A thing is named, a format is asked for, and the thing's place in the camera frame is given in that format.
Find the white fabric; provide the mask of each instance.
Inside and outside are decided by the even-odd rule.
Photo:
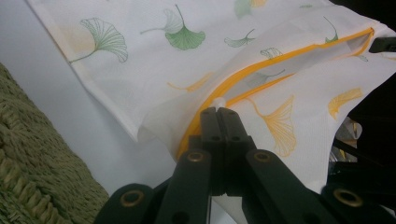
[[[396,34],[325,0],[28,2],[135,141],[159,137],[175,156],[201,104],[221,92],[256,145],[315,191],[348,111],[396,72],[395,55],[368,52]],[[246,222],[240,205],[221,201]]]

